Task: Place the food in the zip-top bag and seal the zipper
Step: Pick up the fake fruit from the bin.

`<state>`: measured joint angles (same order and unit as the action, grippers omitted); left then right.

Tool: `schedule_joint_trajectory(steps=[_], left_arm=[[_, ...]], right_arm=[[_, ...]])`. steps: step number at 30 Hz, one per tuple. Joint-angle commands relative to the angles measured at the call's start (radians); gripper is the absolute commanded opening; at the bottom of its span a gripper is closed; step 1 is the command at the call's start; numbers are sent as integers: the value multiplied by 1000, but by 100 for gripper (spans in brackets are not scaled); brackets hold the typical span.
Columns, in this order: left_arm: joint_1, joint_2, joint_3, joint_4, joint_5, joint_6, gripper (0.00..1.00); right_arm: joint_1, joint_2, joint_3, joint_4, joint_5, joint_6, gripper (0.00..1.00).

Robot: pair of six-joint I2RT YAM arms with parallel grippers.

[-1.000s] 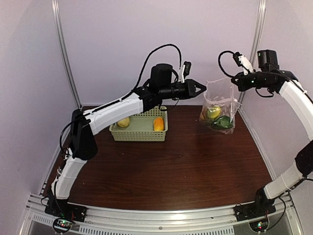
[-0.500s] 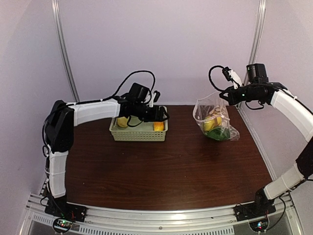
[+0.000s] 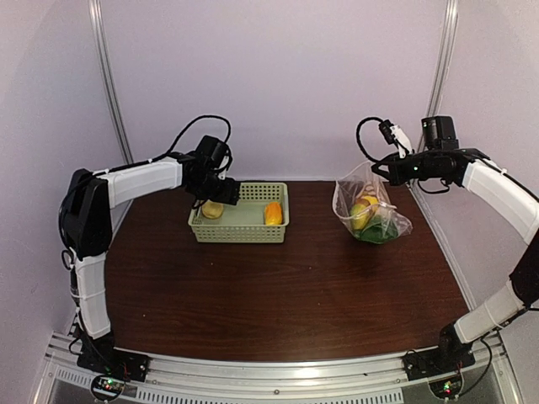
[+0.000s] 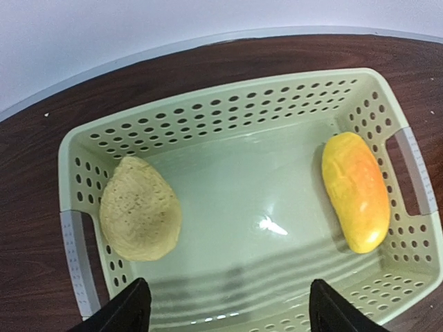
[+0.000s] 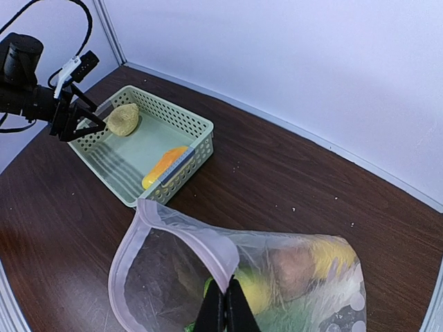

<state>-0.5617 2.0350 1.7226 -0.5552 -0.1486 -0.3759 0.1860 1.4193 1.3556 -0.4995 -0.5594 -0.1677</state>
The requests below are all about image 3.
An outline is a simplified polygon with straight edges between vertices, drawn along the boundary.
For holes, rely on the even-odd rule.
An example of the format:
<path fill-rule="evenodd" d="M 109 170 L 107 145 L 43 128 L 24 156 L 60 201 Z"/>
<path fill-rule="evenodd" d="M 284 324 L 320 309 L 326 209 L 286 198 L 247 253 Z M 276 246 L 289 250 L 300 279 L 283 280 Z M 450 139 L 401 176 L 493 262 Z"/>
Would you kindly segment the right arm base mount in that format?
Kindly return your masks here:
<path fill-rule="evenodd" d="M 429 348 L 425 351 L 410 349 L 402 357 L 402 361 L 408 381 L 455 373 L 476 363 L 471 352 L 452 358 L 443 356 L 439 348 Z"/>

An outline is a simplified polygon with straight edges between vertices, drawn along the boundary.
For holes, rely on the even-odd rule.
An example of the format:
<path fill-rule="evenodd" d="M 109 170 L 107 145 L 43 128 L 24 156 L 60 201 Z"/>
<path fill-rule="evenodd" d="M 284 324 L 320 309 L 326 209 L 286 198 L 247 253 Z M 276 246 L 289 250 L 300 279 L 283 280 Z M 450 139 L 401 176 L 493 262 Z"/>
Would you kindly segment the toy green yellow mango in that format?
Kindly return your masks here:
<path fill-rule="evenodd" d="M 371 207 L 355 204 L 350 211 L 350 224 L 353 231 L 363 230 L 371 219 Z"/>

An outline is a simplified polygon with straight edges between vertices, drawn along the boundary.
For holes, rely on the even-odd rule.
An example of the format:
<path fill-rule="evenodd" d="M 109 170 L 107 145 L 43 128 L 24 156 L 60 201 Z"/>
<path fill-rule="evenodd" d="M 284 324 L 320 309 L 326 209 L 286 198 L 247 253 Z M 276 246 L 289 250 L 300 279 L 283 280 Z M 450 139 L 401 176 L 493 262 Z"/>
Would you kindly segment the toy bok choy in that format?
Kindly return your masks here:
<path fill-rule="evenodd" d="M 354 231 L 354 237 L 361 242 L 381 245 L 396 239 L 398 229 L 392 221 L 374 217 L 367 223 L 365 228 Z"/>

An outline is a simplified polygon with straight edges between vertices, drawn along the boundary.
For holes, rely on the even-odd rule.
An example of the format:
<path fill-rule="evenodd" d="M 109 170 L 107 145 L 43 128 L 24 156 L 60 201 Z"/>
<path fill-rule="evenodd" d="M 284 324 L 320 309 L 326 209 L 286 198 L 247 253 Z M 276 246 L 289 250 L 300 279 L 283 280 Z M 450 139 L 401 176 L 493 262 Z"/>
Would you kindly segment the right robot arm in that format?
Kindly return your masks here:
<path fill-rule="evenodd" d="M 484 335 L 531 310 L 538 301 L 538 198 L 486 154 L 462 148 L 450 116 L 422 120 L 425 151 L 416 152 L 403 130 L 389 120 L 378 129 L 398 150 L 374 162 L 372 172 L 398 186 L 439 179 L 476 195 L 509 222 L 527 245 L 508 281 L 480 306 L 440 331 L 431 362 L 439 371 L 451 370 Z"/>

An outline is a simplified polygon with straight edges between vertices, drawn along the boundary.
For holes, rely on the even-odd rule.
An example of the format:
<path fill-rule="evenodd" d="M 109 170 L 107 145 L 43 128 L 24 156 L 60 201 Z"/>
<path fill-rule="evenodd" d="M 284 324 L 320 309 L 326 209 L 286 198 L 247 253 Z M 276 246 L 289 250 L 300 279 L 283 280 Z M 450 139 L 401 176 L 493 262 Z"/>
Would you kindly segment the toy potato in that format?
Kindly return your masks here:
<path fill-rule="evenodd" d="M 201 206 L 201 212 L 207 219 L 219 219 L 224 212 L 224 204 L 208 200 Z"/>

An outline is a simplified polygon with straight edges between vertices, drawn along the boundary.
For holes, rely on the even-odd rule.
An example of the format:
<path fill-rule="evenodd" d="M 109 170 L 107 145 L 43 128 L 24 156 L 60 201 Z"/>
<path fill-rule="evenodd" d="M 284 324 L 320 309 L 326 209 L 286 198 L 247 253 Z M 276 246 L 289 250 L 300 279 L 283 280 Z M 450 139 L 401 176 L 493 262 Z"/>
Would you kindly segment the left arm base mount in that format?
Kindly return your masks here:
<path fill-rule="evenodd" d="M 83 352 L 77 359 L 77 366 L 118 380 L 145 382 L 149 362 L 150 358 L 145 354 L 114 349 L 109 362 L 96 353 Z"/>

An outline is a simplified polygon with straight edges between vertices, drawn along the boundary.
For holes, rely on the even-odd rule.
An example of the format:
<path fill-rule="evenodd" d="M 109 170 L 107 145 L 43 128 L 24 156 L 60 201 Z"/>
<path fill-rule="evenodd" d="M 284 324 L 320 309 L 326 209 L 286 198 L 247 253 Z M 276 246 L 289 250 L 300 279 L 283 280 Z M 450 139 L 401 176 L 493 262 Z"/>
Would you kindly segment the clear zip top bag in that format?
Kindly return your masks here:
<path fill-rule="evenodd" d="M 362 199 L 364 195 L 376 196 L 378 206 L 372 206 Z M 397 207 L 392 204 L 382 178 L 371 171 L 371 165 L 363 162 L 342 178 L 335 181 L 332 198 L 333 213 L 354 237 L 354 231 L 350 224 L 350 211 L 355 204 L 364 204 L 371 207 L 371 219 L 378 217 L 392 221 L 398 229 L 398 237 L 404 237 L 413 230 L 410 219 L 401 215 Z"/>

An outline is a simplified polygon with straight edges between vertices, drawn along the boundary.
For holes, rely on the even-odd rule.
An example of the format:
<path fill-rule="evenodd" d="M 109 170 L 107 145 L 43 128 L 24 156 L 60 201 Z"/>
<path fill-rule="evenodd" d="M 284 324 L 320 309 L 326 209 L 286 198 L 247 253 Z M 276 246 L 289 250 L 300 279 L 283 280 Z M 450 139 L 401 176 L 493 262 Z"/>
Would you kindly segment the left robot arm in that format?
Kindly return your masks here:
<path fill-rule="evenodd" d="M 83 354 L 104 374 L 121 365 L 107 313 L 104 262 L 113 239 L 111 212 L 118 205 L 168 189 L 184 189 L 193 206 L 205 202 L 236 205 L 241 184 L 227 176 L 232 151 L 225 141 L 204 136 L 190 152 L 166 151 L 159 157 L 91 172 L 78 169 L 58 212 L 64 266 L 71 276 Z"/>

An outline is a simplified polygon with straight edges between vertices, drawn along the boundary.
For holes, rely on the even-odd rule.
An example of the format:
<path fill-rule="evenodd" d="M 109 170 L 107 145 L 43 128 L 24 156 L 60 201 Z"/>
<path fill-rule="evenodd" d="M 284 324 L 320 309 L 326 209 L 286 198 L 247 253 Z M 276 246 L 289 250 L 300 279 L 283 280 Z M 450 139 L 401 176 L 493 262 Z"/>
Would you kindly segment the toy yellow lemon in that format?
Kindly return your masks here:
<path fill-rule="evenodd" d="M 379 200 L 378 200 L 378 198 L 376 196 L 364 195 L 361 198 L 368 201 L 369 204 L 372 205 L 372 206 L 378 206 L 379 205 Z"/>

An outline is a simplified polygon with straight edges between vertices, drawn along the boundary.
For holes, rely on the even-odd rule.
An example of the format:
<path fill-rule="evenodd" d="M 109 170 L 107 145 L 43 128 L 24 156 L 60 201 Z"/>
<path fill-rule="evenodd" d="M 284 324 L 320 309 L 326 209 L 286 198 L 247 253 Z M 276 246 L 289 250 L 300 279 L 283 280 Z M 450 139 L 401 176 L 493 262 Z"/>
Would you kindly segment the green plastic basket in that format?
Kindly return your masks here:
<path fill-rule="evenodd" d="M 279 225 L 265 224 L 266 205 L 280 205 L 283 219 Z M 188 224 L 201 243 L 282 243 L 290 222 L 289 193 L 282 182 L 244 182 L 236 205 L 225 205 L 221 217 L 208 219 L 192 210 Z"/>

